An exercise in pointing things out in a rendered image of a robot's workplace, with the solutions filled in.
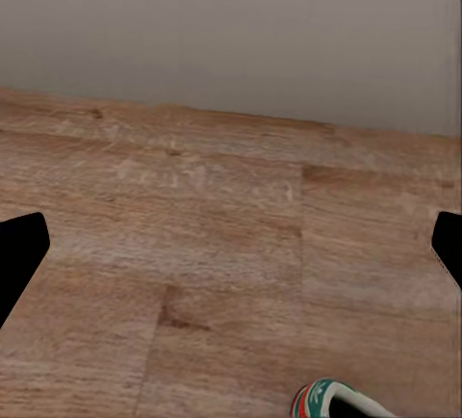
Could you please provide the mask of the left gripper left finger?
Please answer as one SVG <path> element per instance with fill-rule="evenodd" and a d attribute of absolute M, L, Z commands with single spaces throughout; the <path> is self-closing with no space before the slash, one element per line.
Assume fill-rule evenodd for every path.
<path fill-rule="evenodd" d="M 41 212 L 0 222 L 0 328 L 49 249 Z"/>

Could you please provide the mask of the gym shoe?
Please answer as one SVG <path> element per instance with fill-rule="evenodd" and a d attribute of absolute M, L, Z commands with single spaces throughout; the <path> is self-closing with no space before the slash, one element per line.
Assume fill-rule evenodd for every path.
<path fill-rule="evenodd" d="M 291 418 L 398 418 L 393 412 L 336 379 L 318 379 L 302 387 Z"/>

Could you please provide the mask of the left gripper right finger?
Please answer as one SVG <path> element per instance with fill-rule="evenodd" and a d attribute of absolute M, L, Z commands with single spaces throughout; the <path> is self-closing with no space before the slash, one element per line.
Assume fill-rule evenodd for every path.
<path fill-rule="evenodd" d="M 431 244 L 462 289 L 462 216 L 441 212 Z"/>

